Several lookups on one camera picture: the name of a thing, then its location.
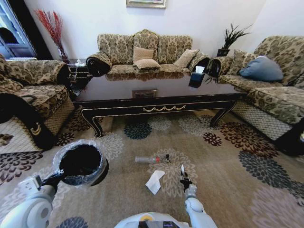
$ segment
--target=picture frame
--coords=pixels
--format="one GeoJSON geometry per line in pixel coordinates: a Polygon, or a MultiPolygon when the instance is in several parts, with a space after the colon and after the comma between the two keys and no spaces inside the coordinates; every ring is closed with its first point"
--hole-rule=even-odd
{"type": "Polygon", "coordinates": [[[148,90],[133,90],[132,98],[153,98],[156,97],[157,89],[148,89],[148,90]]]}
{"type": "Polygon", "coordinates": [[[167,0],[126,0],[127,7],[165,9],[167,0]]]}

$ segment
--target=white tissue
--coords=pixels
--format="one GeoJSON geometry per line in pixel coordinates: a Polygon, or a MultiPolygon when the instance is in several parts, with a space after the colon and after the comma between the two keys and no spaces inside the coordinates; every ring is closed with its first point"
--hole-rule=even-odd
{"type": "Polygon", "coordinates": [[[204,71],[204,69],[205,69],[205,67],[203,67],[203,66],[196,66],[195,67],[195,73],[198,73],[198,74],[202,74],[203,73],[203,71],[204,71]]]}
{"type": "Polygon", "coordinates": [[[146,183],[148,189],[155,195],[161,188],[160,178],[165,174],[164,171],[156,170],[146,183]]]}

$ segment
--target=sofa backrest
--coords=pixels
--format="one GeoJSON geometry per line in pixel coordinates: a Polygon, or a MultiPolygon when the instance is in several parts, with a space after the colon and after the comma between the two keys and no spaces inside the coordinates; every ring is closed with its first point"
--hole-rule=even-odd
{"type": "Polygon", "coordinates": [[[134,35],[134,47],[154,50],[153,59],[157,61],[158,35],[147,29],[134,35]]]}
{"type": "Polygon", "coordinates": [[[159,36],[158,62],[172,64],[182,53],[192,48],[192,38],[189,36],[159,36]]]}
{"type": "Polygon", "coordinates": [[[133,36],[99,34],[97,43],[99,51],[109,56],[112,65],[133,63],[133,36]]]}
{"type": "Polygon", "coordinates": [[[97,43],[99,51],[109,56],[112,65],[133,64],[134,47],[153,49],[153,59],[159,64],[172,64],[192,48],[190,36],[159,36],[147,29],[133,36],[99,34],[97,43]]]}
{"type": "Polygon", "coordinates": [[[0,54],[0,93],[13,94],[14,92],[23,88],[23,85],[7,77],[6,60],[0,54]]]}
{"type": "Polygon", "coordinates": [[[271,36],[254,51],[275,61],[284,74],[282,84],[292,86],[304,74],[304,37],[271,36]]]}

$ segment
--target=coffee table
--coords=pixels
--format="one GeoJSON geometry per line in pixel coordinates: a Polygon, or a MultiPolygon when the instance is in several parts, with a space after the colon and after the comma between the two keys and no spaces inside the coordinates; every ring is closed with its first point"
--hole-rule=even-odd
{"type": "Polygon", "coordinates": [[[205,75],[201,82],[189,75],[172,79],[122,80],[121,78],[94,77],[79,94],[74,104],[81,105],[81,114],[95,130],[95,137],[103,136],[97,117],[174,113],[219,109],[210,126],[216,126],[237,100],[245,95],[232,85],[218,84],[205,75]],[[155,97],[133,98],[135,90],[157,90],[155,97]]]}

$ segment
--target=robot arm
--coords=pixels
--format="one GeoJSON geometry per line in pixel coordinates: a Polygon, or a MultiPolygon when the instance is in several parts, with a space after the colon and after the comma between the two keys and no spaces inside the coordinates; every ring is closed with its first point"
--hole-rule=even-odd
{"type": "Polygon", "coordinates": [[[52,212],[52,201],[62,174],[53,174],[43,183],[37,175],[19,183],[27,198],[2,221],[0,228],[46,228],[52,212]]]}
{"type": "Polygon", "coordinates": [[[205,212],[204,206],[196,198],[197,187],[185,171],[180,173],[180,182],[184,185],[186,195],[185,208],[189,214],[192,228],[217,228],[212,218],[205,212]]]}

